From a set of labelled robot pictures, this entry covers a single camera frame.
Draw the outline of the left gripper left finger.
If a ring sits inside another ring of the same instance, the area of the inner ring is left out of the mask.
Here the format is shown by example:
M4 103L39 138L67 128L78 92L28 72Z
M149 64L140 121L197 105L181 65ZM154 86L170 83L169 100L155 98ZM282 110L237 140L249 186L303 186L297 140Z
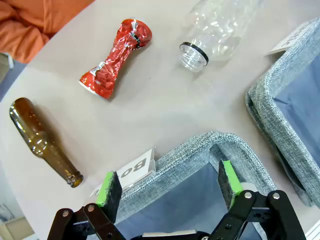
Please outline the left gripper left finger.
M108 172L95 202L74 212L70 208L59 209L52 222L49 240L86 240L95 235L99 240L124 240L115 226L122 187L115 171Z

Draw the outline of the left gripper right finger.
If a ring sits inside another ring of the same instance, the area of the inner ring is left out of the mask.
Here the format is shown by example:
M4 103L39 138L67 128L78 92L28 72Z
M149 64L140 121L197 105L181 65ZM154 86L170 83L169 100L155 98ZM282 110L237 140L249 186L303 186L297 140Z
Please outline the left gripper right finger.
M268 195L243 189L231 162L221 160L218 183L228 212L215 227L210 240L238 240L248 223L260 226L268 240L305 240L294 208L282 190Z

